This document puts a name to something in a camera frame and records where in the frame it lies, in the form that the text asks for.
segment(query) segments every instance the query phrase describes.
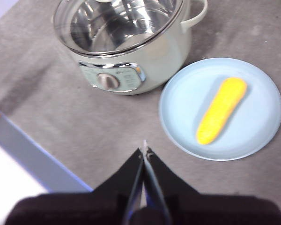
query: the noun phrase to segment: yellow food item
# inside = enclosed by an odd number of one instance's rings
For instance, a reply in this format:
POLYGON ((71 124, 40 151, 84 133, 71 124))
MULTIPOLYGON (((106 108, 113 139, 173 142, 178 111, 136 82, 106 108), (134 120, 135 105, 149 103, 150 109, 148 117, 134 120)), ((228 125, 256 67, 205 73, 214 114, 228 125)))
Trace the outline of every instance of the yellow food item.
POLYGON ((197 130, 200 144, 211 143, 221 132, 229 116, 244 97, 247 84, 237 77, 224 80, 197 130))

